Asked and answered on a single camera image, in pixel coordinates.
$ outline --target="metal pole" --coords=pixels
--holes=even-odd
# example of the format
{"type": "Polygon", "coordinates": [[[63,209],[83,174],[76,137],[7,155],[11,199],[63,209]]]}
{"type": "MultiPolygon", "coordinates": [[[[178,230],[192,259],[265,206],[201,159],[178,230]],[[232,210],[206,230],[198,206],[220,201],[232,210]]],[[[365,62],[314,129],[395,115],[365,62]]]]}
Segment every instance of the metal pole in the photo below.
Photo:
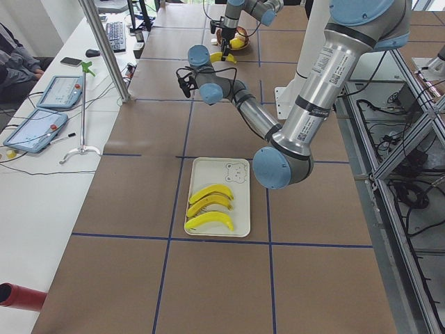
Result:
{"type": "Polygon", "coordinates": [[[100,22],[97,7],[93,0],[79,0],[79,3],[88,23],[90,24],[92,33],[95,36],[97,45],[99,46],[99,50],[104,57],[106,67],[108,68],[108,72],[110,73],[113,83],[119,92],[119,96],[122,99],[122,102],[126,102],[129,100],[130,94],[128,93],[127,86],[122,79],[118,62],[116,61],[113,50],[111,49],[110,42],[106,37],[102,22],[100,22]]]}
{"type": "Polygon", "coordinates": [[[83,71],[82,114],[81,114],[81,151],[85,148],[85,104],[86,104],[86,72],[83,71]]]}

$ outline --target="pole stand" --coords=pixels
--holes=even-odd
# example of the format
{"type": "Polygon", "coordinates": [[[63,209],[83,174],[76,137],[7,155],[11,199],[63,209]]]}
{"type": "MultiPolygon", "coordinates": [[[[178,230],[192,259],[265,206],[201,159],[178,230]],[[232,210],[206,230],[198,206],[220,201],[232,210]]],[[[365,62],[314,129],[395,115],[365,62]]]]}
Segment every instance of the pole stand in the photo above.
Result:
{"type": "Polygon", "coordinates": [[[63,165],[70,157],[75,154],[84,155],[88,152],[96,152],[97,155],[100,156],[100,150],[95,146],[87,146],[85,145],[85,104],[86,104],[86,74],[91,73],[94,77],[95,74],[91,72],[89,67],[91,66],[91,62],[84,63],[82,62],[82,71],[83,71],[83,86],[82,86],[82,112],[81,112],[81,144],[79,148],[73,148],[70,150],[61,161],[59,161],[60,165],[63,165]]]}

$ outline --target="green clamp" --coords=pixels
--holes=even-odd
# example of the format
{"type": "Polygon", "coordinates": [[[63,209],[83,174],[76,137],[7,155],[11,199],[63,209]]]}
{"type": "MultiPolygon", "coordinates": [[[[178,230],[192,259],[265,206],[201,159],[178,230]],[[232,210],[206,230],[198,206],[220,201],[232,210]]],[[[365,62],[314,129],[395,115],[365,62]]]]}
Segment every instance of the green clamp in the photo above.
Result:
{"type": "Polygon", "coordinates": [[[88,61],[87,63],[85,63],[84,61],[82,62],[82,71],[85,73],[91,73],[94,77],[96,76],[96,74],[94,74],[94,72],[92,70],[90,70],[90,66],[92,65],[91,61],[88,61]]]}

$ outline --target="white tray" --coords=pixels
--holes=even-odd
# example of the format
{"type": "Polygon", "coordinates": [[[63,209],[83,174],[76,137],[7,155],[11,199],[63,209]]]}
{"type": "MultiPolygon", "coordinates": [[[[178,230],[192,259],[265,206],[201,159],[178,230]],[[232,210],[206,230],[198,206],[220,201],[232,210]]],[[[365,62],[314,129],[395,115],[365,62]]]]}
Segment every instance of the white tray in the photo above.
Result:
{"type": "Polygon", "coordinates": [[[250,232],[250,166],[245,159],[197,158],[193,161],[192,177],[188,199],[193,193],[211,184],[225,184],[234,194],[232,210],[221,205],[209,205],[206,211],[217,210],[229,214],[234,224],[231,231],[219,222],[205,223],[193,230],[190,235],[209,235],[214,237],[245,237],[250,232]]]}

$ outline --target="blue joint cap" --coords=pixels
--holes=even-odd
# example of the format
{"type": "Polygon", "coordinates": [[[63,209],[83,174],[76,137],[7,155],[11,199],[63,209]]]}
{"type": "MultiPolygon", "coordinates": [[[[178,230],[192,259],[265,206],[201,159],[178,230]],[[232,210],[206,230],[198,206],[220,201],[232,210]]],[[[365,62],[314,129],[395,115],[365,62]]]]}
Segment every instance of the blue joint cap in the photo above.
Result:
{"type": "Polygon", "coordinates": [[[200,87],[200,94],[207,104],[215,104],[223,99],[223,89],[216,83],[205,83],[200,87]]]}
{"type": "Polygon", "coordinates": [[[194,45],[188,50],[188,62],[191,66],[210,63],[209,50],[204,45],[194,45]]]}
{"type": "Polygon", "coordinates": [[[408,43],[409,38],[410,38],[410,33],[406,33],[405,35],[390,38],[388,40],[381,40],[375,45],[372,52],[398,49],[399,47],[402,47],[403,45],[408,43]]]}
{"type": "Polygon", "coordinates": [[[253,157],[253,171],[262,186],[281,189],[291,181],[291,167],[284,155],[270,146],[261,148],[253,157]]]}
{"type": "Polygon", "coordinates": [[[331,0],[332,18],[344,26],[359,26],[383,15],[394,0],[331,0]]]}
{"type": "Polygon", "coordinates": [[[227,3],[232,6],[242,6],[245,1],[244,0],[227,0],[227,3]]]}
{"type": "Polygon", "coordinates": [[[275,16],[277,16],[277,13],[273,9],[268,9],[261,18],[261,23],[265,26],[270,26],[275,19],[275,16]]]}

